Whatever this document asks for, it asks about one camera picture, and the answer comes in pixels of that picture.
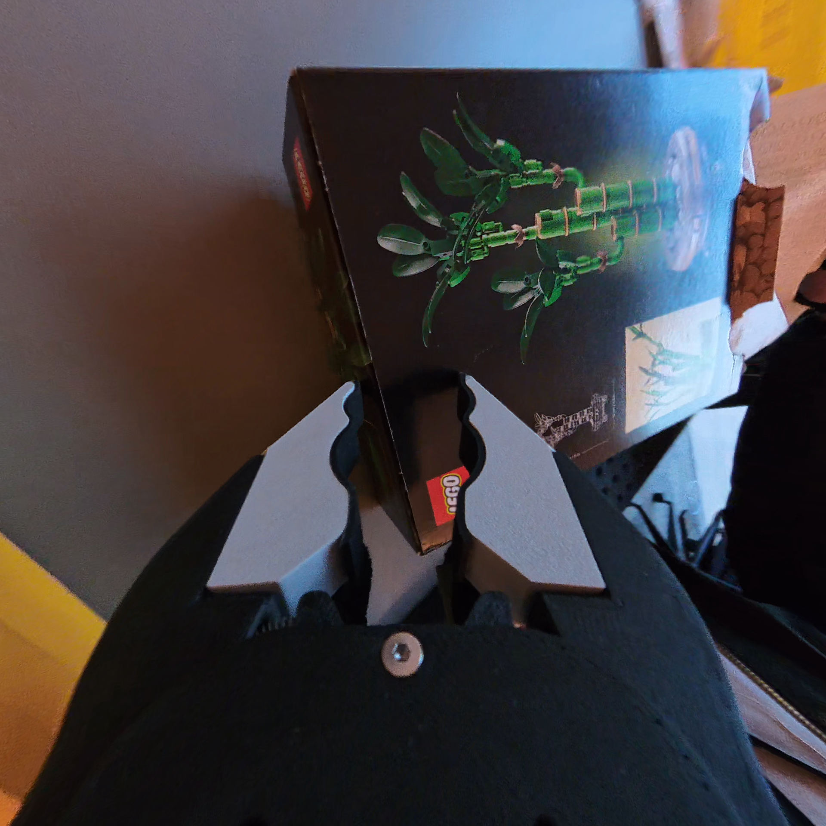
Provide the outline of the yellow plastic box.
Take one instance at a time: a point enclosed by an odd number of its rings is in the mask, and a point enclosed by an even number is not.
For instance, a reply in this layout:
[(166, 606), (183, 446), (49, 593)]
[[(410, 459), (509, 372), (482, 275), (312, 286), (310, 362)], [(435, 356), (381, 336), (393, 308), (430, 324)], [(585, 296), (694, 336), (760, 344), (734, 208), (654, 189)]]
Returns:
[(106, 621), (1, 537), (1, 824), (31, 789)]

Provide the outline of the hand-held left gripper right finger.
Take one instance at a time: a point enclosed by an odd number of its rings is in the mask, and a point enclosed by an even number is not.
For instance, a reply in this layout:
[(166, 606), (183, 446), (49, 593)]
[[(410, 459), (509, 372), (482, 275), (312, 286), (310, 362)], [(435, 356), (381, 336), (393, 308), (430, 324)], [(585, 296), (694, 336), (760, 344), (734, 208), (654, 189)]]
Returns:
[(460, 457), (469, 479), (453, 527), (453, 617), (492, 593), (513, 624), (537, 595), (600, 595), (606, 584), (553, 449), (479, 381), (459, 376)]

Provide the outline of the orange yellow cardboard box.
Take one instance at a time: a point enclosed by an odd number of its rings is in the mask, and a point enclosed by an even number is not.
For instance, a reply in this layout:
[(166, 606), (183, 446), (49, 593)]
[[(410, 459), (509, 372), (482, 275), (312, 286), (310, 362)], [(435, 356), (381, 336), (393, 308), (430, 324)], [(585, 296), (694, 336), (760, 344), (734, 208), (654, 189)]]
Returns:
[(765, 68), (790, 93), (825, 81), (824, 1), (641, 1), (667, 68)]

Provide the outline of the black bamboo print toy box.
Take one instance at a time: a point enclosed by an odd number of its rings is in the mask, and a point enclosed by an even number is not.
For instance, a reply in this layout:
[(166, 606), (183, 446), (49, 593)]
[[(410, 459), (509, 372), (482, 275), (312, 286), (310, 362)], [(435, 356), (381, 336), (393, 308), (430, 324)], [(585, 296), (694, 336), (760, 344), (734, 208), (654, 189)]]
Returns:
[(591, 468), (732, 395), (781, 189), (746, 210), (763, 68), (297, 68), (284, 169), (379, 500), (449, 542), (459, 375)]

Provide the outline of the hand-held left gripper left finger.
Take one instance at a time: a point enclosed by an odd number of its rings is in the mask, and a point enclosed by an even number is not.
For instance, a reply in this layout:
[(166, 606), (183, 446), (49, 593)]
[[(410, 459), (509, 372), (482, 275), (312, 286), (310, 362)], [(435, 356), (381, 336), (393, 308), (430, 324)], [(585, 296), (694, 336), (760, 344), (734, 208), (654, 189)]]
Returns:
[(207, 589), (275, 592), (295, 614), (304, 594), (369, 584), (358, 494), (350, 480), (364, 421), (346, 382), (263, 455)]

